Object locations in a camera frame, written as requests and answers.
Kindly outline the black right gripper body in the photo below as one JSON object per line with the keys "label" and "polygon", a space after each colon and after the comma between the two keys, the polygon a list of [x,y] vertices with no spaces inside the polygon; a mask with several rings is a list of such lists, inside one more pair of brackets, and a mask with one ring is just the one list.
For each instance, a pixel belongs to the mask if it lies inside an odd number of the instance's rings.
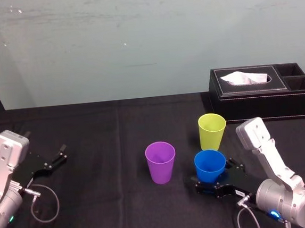
{"label": "black right gripper body", "polygon": [[255,178],[246,173],[245,165],[237,164],[224,169],[217,177],[213,190],[217,198],[229,195],[254,198],[256,196]]}

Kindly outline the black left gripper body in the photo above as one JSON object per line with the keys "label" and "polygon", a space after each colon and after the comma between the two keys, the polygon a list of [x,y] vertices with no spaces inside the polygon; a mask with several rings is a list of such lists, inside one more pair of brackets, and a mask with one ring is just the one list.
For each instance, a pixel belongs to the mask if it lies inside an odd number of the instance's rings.
{"label": "black left gripper body", "polygon": [[33,180],[52,173],[53,166],[49,161],[35,153],[28,153],[22,163],[12,174],[12,181],[22,187],[29,187]]}

